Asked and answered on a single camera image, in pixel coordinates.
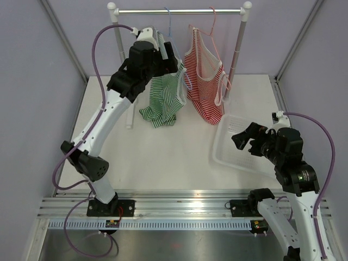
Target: perforated metal strip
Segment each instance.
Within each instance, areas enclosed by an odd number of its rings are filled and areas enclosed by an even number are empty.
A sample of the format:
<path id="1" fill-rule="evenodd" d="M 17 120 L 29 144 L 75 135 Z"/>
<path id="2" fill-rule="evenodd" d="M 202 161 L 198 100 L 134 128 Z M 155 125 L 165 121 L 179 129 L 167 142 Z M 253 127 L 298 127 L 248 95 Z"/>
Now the perforated metal strip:
<path id="1" fill-rule="evenodd" d="M 64 219 L 51 219 L 48 229 L 62 229 Z M 93 230 L 109 229 L 105 220 L 73 219 L 67 222 L 67 229 Z M 251 230 L 249 220 L 127 220 L 122 219 L 120 227 L 123 230 Z"/>

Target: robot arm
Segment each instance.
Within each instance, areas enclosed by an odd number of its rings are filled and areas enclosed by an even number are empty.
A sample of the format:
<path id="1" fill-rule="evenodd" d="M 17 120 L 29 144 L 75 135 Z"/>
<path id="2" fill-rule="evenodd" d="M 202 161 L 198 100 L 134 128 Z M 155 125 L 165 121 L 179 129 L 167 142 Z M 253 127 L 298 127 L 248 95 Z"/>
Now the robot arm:
<path id="1" fill-rule="evenodd" d="M 316 236 L 314 218 L 319 230 L 326 260 L 336 260 L 331 252 L 322 223 L 320 209 L 313 216 L 315 201 L 319 196 L 319 184 L 314 169 L 302 160 L 303 140 L 300 132 L 290 128 L 289 119 L 282 111 L 272 115 L 276 122 L 269 130 L 257 123 L 251 123 L 242 133 L 232 137 L 236 147 L 242 150 L 253 139 L 249 152 L 266 157 L 275 166 L 276 178 L 283 187 L 296 216 L 298 233 L 277 206 L 269 189 L 252 190 L 248 197 L 249 207 L 261 214 L 277 237 L 285 261 L 321 261 L 319 242 Z"/>
<path id="2" fill-rule="evenodd" d="M 135 33 L 138 34 L 137 41 L 129 49 L 129 58 L 107 84 L 105 108 L 98 124 L 83 140 L 86 131 L 102 110 L 101 105 L 82 132 L 72 142 L 64 141 L 61 145 L 61 150 L 67 154 L 75 144 L 82 141 L 68 160 L 89 181 L 96 199 L 102 204 L 109 204 L 111 209 L 115 208 L 118 196 L 105 175 L 109 163 L 99 157 L 102 146 L 117 120 L 145 90 L 152 77 L 177 72 L 177 60 L 170 42 L 164 43 L 164 49 L 159 49 L 153 27 Z"/>

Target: clothes hanger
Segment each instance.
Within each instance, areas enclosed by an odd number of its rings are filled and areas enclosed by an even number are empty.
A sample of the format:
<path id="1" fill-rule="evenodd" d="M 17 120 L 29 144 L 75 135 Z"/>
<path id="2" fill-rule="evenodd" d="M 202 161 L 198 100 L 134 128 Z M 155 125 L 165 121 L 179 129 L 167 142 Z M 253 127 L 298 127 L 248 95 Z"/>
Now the clothes hanger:
<path id="1" fill-rule="evenodd" d="M 206 33 L 206 32 L 204 32 L 204 31 L 202 31 L 202 30 L 200 30 L 198 28 L 195 28 L 195 29 L 198 30 L 199 32 L 201 32 L 201 33 L 211 37 L 212 42 L 213 42 L 213 46 L 214 46 L 214 49 L 215 49 L 215 52 L 216 52 L 216 55 L 217 55 L 217 58 L 221 61 L 218 49 L 216 48 L 216 45 L 215 45 L 215 42 L 214 42 L 214 38 L 213 38 L 213 31 L 214 31 L 214 26 L 215 26 L 215 22 L 216 22 L 216 11 L 215 11 L 214 7 L 209 7 L 209 8 L 211 8 L 213 10 L 213 12 L 214 12 L 214 22 L 213 22 L 212 28 L 210 30 L 210 33 Z M 227 90 L 229 90 L 232 85 L 231 85 L 231 83 L 230 83 L 228 78 L 227 78 L 227 83 L 228 83 L 229 86 L 227 86 L 227 84 L 224 83 L 224 82 L 223 82 L 223 85 L 226 87 Z"/>
<path id="2" fill-rule="evenodd" d="M 164 9 L 166 9 L 166 10 L 168 11 L 168 13 L 169 13 L 169 28 L 168 28 L 168 35 L 167 35 L 167 34 L 164 34 L 164 33 L 162 33 L 162 34 L 170 38 L 171 43 L 174 45 L 175 51 L 176 51 L 176 53 L 177 53 L 179 59 L 181 60 L 181 57 L 180 57 L 178 48 L 176 47 L 175 42 L 174 42 L 174 39 L 172 38 L 172 15 L 171 15 L 171 13 L 170 13 L 170 11 L 169 11 L 169 9 L 168 9 L 167 7 L 165 7 Z M 188 76 L 188 74 L 187 74 L 186 72 L 185 72 L 184 76 L 186 76 L 187 80 L 189 80 L 189 83 L 190 83 L 191 88 L 189 88 L 189 87 L 187 86 L 187 84 L 186 84 L 185 81 L 183 81 L 183 83 L 185 84 L 185 86 L 186 86 L 187 89 L 192 90 L 192 82 L 191 82 L 191 80 L 190 80 L 190 77 Z"/>

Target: white basket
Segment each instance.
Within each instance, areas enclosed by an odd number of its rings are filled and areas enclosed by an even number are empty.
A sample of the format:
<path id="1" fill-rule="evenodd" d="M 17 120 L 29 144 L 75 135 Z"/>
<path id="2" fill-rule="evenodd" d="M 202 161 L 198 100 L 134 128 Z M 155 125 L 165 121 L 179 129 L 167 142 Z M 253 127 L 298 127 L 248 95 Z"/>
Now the white basket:
<path id="1" fill-rule="evenodd" d="M 274 165 L 270 161 L 265 157 L 251 155 L 248 152 L 250 144 L 247 144 L 242 151 L 238 150 L 231 139 L 234 134 L 244 131 L 251 122 L 258 121 L 225 114 L 217 128 L 213 145 L 213 159 L 226 166 L 276 178 Z"/>

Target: white table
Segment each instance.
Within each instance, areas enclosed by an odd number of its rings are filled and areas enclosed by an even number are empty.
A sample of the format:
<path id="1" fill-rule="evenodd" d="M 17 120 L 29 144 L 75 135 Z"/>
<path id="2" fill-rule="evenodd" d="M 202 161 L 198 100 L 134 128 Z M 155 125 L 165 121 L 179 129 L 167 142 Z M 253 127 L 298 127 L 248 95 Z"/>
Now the white table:
<path id="1" fill-rule="evenodd" d="M 106 86 L 110 77 L 102 77 Z M 114 189 L 132 190 L 223 190 L 279 189 L 275 178 L 265 177 L 212 160 L 217 129 L 206 123 L 190 100 L 177 114 L 173 127 L 154 129 L 142 119 L 139 109 L 149 103 L 150 86 L 139 95 L 133 129 L 126 128 L 123 114 L 107 137 L 100 157 L 109 162 L 107 176 Z M 271 113 L 278 110 L 267 75 L 236 75 L 231 91 L 233 115 L 272 124 Z M 90 120 L 101 101 L 97 78 L 90 77 L 73 136 Z M 68 186 L 82 176 L 66 162 L 60 186 Z M 87 189 L 81 184 L 77 189 Z"/>

